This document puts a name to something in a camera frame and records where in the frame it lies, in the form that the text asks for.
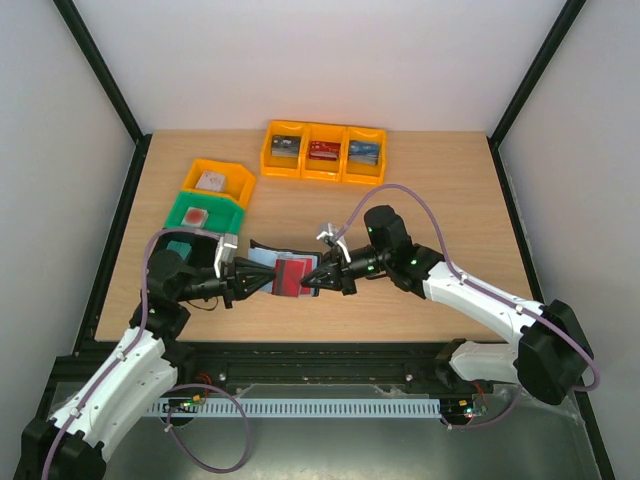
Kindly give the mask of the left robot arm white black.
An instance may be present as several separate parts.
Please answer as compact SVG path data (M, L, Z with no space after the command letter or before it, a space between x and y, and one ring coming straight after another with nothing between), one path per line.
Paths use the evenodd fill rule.
M17 478L103 478L148 408L189 374L193 351L177 340L190 317L184 302L219 298L231 307L275 277L241 257L198 269L170 249L153 253L143 274L141 303L107 359L49 419L25 427Z

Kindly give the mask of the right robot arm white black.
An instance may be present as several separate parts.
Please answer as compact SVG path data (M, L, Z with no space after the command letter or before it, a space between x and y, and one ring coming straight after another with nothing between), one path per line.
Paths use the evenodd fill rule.
M455 392L472 380L521 385L537 400L558 405L577 387L593 352L574 310L560 300L545 305L511 295L449 265L442 253L415 243L388 205L364 215L369 245L349 250L328 226L330 247L301 284L353 295L360 278L388 277L400 290L446 305L502 338L500 344L464 341L436 367L436 379Z

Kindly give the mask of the black leather card holder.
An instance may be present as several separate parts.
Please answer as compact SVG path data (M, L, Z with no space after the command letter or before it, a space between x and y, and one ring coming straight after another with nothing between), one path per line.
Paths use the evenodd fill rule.
M273 248L251 240L248 254L251 261L275 271L275 278L260 288L262 292L290 298L319 295L318 288L304 287L301 284L302 279L319 265L319 252Z

